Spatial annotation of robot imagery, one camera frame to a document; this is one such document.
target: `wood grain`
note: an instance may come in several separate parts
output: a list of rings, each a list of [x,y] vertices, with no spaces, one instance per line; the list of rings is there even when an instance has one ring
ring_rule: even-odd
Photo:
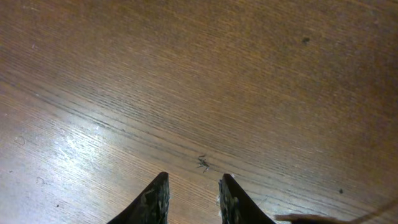
[[[223,173],[398,219],[396,0],[3,0],[0,31],[1,223],[105,223],[161,171],[170,223],[221,223]]]

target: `wooden surface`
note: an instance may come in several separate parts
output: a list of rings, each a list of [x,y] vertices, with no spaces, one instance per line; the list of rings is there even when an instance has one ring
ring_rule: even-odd
[[[0,32],[0,223],[105,223],[161,171],[170,223],[221,223],[225,172],[397,222],[396,0],[2,0]]]

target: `brown wood tabletop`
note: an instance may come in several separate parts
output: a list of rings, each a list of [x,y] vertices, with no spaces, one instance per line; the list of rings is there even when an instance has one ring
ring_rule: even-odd
[[[169,223],[221,223],[224,173],[398,223],[397,0],[2,0],[0,223],[106,223],[161,171]]]

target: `wooden table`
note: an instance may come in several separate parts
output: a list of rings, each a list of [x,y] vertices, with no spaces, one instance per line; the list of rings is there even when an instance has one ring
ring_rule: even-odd
[[[396,223],[397,1],[2,0],[0,222],[105,223],[161,171],[170,223],[221,223],[223,173]]]

